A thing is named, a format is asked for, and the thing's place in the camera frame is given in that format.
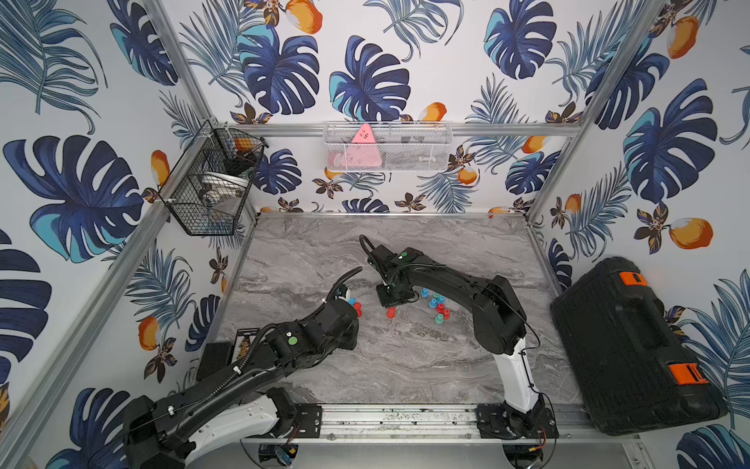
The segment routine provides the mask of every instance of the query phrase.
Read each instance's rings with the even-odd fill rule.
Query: marble table surface
[[[451,318],[435,323],[421,300],[386,317],[375,286],[380,277],[359,245],[364,234],[397,252],[407,246],[471,275],[510,281],[529,324],[541,338],[531,350],[532,375],[552,402],[577,404],[581,394],[552,324],[552,293],[520,216],[494,218],[261,217],[216,335],[234,341],[237,329],[304,317],[332,283],[349,280],[362,304],[355,350],[336,350],[316,368],[281,380],[296,401],[326,403],[501,402],[503,383],[492,355],[474,339],[471,314],[447,301]],[[527,335],[530,344],[535,339]]]

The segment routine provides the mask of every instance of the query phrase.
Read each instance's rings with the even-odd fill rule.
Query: monstera leaf
[[[557,25],[551,21],[533,21],[551,17],[547,2],[510,0],[510,15],[495,9],[487,24],[484,51],[505,75],[520,80],[533,77],[552,50]]]
[[[244,81],[271,114],[279,110],[282,114],[301,114],[315,105],[313,93],[317,95],[320,89],[320,66],[314,54],[299,50],[307,47],[318,52],[318,43],[312,36],[295,36],[284,41],[281,51],[279,46],[274,28],[258,25],[243,31],[237,37],[237,51]]]
[[[200,310],[196,308],[193,313],[193,323],[187,331],[189,339],[185,341],[186,352],[200,350],[203,342],[206,341],[220,300],[221,297],[216,295],[208,295],[200,299]]]
[[[80,449],[63,449],[49,459],[46,469],[127,469],[124,432],[114,433],[123,424],[124,409],[113,413],[130,394],[120,391],[113,395],[111,389],[101,389],[87,407],[93,392],[88,388],[78,393],[70,416],[70,441]]]
[[[0,245],[9,245],[11,239],[0,230]],[[0,350],[12,353],[16,361],[20,362],[32,349],[33,338],[39,337],[47,325],[47,312],[44,310],[50,302],[52,286],[45,281],[34,279],[34,273],[39,273],[39,265],[23,251],[16,249],[0,249],[0,298],[9,302],[0,307],[0,329],[13,332],[23,332],[25,336],[0,333]],[[32,275],[22,275],[12,272],[32,272]],[[11,372],[11,361],[0,356],[0,383],[8,379]]]
[[[347,212],[357,213],[385,213],[390,212],[386,204],[379,199],[371,198],[345,200],[341,203],[343,209]]]
[[[516,161],[508,171],[505,188],[516,195],[538,191],[545,183],[558,156],[560,152],[554,152],[546,158],[543,152],[536,152]]]
[[[708,425],[685,433],[676,450],[679,469],[750,466],[750,445],[723,425]]]
[[[570,257],[565,253],[563,247],[558,243],[557,238],[552,238],[550,250],[547,252],[547,259],[550,261],[552,270],[557,277],[557,283],[560,284],[562,291],[570,288],[573,280],[573,266],[569,264]]]
[[[302,171],[297,167],[297,160],[291,155],[289,149],[274,152],[270,160],[264,155],[253,180],[255,187],[273,195],[294,191],[302,183],[298,177],[302,176]]]
[[[628,179],[642,198],[657,203],[674,197],[693,185],[698,173],[713,161],[713,149],[692,138],[701,135],[716,140],[716,123],[705,116],[713,111],[711,99],[698,96],[687,102],[702,91],[706,83],[694,80],[669,103],[663,122],[659,110],[651,107],[625,138],[622,149]]]
[[[381,70],[401,63],[391,54],[380,54],[376,44],[365,44],[359,56],[355,51],[364,39],[349,38],[346,69],[349,74],[331,74],[328,90],[331,103],[340,113],[358,121],[394,121],[404,111],[411,94],[409,71],[405,68]]]
[[[650,45],[651,38],[643,40],[640,49],[638,49],[638,52],[630,61],[630,65],[628,65],[625,73],[620,77],[604,109],[601,110],[601,114],[596,118],[596,123],[602,130],[605,128],[618,128],[623,120],[633,115],[635,108],[638,107],[638,103],[651,94],[651,90],[656,83],[656,78],[651,71],[652,68],[655,68],[655,71],[658,72],[659,79],[667,73],[669,59],[659,54],[649,54],[644,57]],[[594,92],[599,89],[602,78],[604,78],[605,72],[609,68],[610,63],[612,63],[616,52],[616,50],[613,50],[607,55],[601,67],[599,67],[592,77],[589,88],[586,90],[586,104],[592,100]]]
[[[112,23],[109,29],[133,70],[162,85],[176,85],[177,72],[161,45],[161,39],[148,19],[146,10],[136,2],[130,2],[128,14],[128,0],[106,1],[121,23]]]
[[[75,263],[125,241],[136,227],[125,215],[137,221],[143,204],[128,163],[107,142],[90,149],[79,179],[79,159],[90,141],[81,135],[68,137],[62,147],[61,170],[57,165],[60,139],[35,141],[34,156],[43,176],[26,161],[25,140],[14,140],[3,148],[5,159],[26,187],[55,201],[34,212],[31,228],[51,249]]]

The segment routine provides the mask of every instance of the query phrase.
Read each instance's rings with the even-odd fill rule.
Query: black case
[[[626,286],[627,259],[599,262],[552,301],[552,317],[596,427],[620,435],[719,418],[727,408],[712,384],[678,385],[668,368],[696,363],[663,319],[647,286]]]

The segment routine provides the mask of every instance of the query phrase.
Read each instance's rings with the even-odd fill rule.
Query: metal frame
[[[578,124],[473,124],[469,122],[446,122],[451,125],[453,137],[475,135],[546,135],[549,137],[575,137],[581,129]],[[323,137],[324,122],[319,124],[228,124],[230,128],[262,137]]]
[[[562,174],[565,173],[565,169],[575,157],[581,143],[586,139],[586,136],[590,134],[592,127],[596,125],[596,119],[598,119],[599,115],[602,113],[607,100],[609,100],[615,86],[620,82],[620,78],[623,76],[631,60],[633,60],[633,57],[635,57],[635,54],[638,52],[638,48],[641,47],[646,34],[651,29],[654,20],[659,15],[663,6],[664,2],[662,0],[644,0],[643,9],[633,22],[627,36],[617,48],[617,53],[612,59],[609,68],[604,73],[599,88],[596,90],[591,103],[586,106],[586,109],[583,112],[583,118],[580,121],[580,132],[575,136],[572,142],[564,148],[563,152],[560,153],[560,157],[557,159],[554,168],[544,181],[544,185],[541,187],[539,194],[536,196],[536,203],[529,211],[530,220],[535,220],[539,215],[542,206],[547,202],[547,198],[552,194],[552,191],[560,180]]]
[[[177,188],[205,137],[198,136],[187,149],[183,164],[174,168],[164,185],[165,194]],[[133,277],[143,254],[161,231],[170,214],[163,203],[154,203],[142,217],[127,245],[99,282],[83,309],[69,327],[66,340],[51,354],[39,371],[29,391],[19,400],[16,410],[0,433],[0,467],[22,469],[25,457],[68,390],[78,368],[109,320],[128,282]]]
[[[177,33],[172,28],[172,23],[170,23],[169,17],[164,11],[161,0],[143,0],[143,7],[148,12],[148,18],[151,20],[154,30],[159,34],[161,45],[169,56],[169,61],[172,62],[175,71],[177,71],[177,76],[185,85],[198,117],[201,120],[208,119],[211,120],[211,123],[215,123],[216,118],[211,112],[209,102],[200,89],[198,79],[191,71],[191,66],[182,51]]]
[[[539,440],[482,438],[472,404],[322,404],[320,436],[297,438],[296,443],[480,443],[537,444]],[[555,416],[557,443],[641,443],[637,434],[611,437],[594,428],[586,411],[575,404],[558,404]],[[285,439],[248,438],[253,443],[278,443]]]

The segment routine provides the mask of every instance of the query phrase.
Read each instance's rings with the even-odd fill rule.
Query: metal bracket
[[[318,438],[320,436],[320,421],[323,418],[323,408],[317,404],[297,404],[297,438]]]

